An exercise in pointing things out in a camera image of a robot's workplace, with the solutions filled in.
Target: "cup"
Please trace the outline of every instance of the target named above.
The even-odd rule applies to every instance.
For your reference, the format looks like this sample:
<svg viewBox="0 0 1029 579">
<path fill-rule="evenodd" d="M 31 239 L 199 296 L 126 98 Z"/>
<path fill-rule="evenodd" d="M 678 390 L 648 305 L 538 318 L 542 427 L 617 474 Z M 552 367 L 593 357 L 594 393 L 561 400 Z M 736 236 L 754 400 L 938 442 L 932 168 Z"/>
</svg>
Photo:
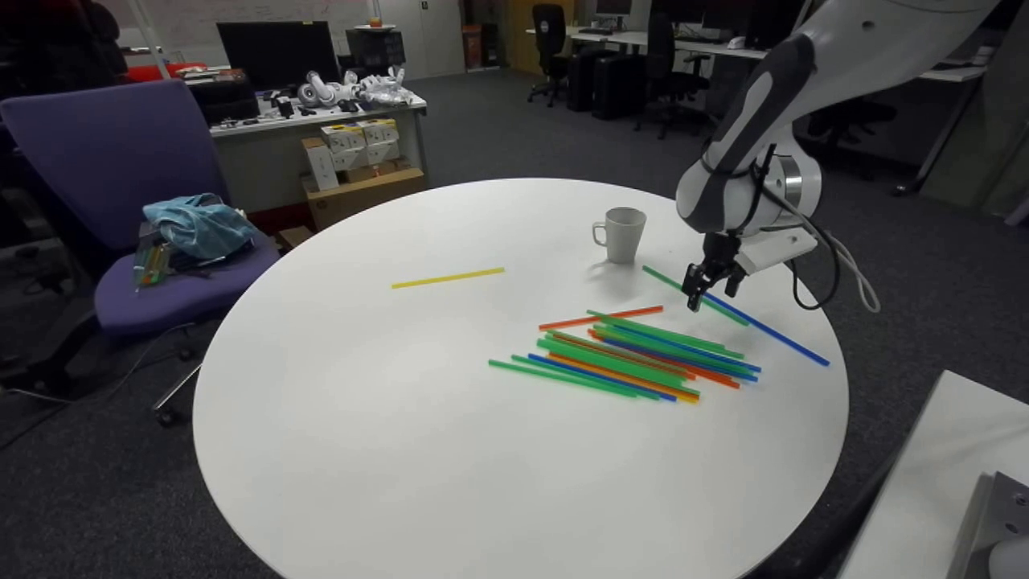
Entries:
<svg viewBox="0 0 1029 579">
<path fill-rule="evenodd" d="M 609 248 L 611 265 L 635 265 L 644 239 L 648 214 L 635 207 L 609 208 L 606 222 L 593 227 L 593 241 Z"/>
</svg>

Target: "grey carpet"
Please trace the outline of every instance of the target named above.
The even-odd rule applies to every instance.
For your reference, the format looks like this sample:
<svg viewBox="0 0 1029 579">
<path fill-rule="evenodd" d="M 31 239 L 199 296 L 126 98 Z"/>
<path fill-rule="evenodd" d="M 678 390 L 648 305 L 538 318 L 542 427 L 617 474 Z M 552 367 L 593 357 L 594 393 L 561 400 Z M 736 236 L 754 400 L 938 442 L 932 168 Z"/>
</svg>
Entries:
<svg viewBox="0 0 1029 579">
<path fill-rule="evenodd" d="M 659 142 L 654 126 L 635 133 L 630 118 L 531 107 L 527 86 L 514 75 L 418 83 L 431 103 L 431 185 L 581 176 L 668 196 L 702 153 L 684 133 Z M 894 174 L 826 171 L 819 222 L 858 254 L 886 312 L 870 315 L 851 284 L 826 309 L 851 381 L 850 442 L 822 503 L 767 577 L 792 577 L 812 561 L 901 450 L 938 369 L 1029 400 L 1029 236 L 926 200 L 894 200 L 891 185 Z M 819 289 L 826 273 L 813 267 L 804 280 Z M 6 301 L 0 315 L 2 330 L 29 330 L 39 312 Z M 274 577 L 210 503 L 191 432 L 164 432 L 146 411 L 180 377 L 174 345 L 93 348 L 80 361 L 93 393 L 0 450 L 2 577 Z M 2 400 L 0 409 L 2 423 L 39 411 Z"/>
</svg>

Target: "blue cloth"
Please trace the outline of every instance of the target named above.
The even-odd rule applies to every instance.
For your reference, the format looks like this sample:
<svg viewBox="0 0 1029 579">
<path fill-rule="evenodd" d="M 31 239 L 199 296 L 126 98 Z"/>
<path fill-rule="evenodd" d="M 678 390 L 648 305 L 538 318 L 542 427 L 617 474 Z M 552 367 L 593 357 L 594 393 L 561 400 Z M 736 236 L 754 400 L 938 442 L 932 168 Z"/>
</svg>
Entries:
<svg viewBox="0 0 1029 579">
<path fill-rule="evenodd" d="M 255 227 L 215 192 L 162 200 L 146 207 L 141 216 L 192 267 L 230 262 L 257 239 Z"/>
</svg>

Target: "pile of straws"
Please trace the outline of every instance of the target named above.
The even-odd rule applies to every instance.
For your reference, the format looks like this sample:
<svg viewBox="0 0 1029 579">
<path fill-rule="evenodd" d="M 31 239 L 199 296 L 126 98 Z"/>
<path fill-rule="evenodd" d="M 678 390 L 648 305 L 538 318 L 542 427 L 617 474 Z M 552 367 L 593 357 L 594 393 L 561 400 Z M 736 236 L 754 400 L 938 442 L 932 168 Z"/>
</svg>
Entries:
<svg viewBox="0 0 1029 579">
<path fill-rule="evenodd" d="M 594 318 L 589 330 L 594 342 L 566 331 L 546 331 L 538 342 L 546 357 L 514 355 L 510 361 L 489 361 L 489 367 L 589 386 L 628 400 L 689 406 L 702 401 L 702 393 L 691 390 L 695 381 L 741 390 L 741 384 L 757 384 L 761 375 L 757 365 L 746 365 L 742 355 L 725 345 L 602 312 L 589 315 Z"/>
</svg>

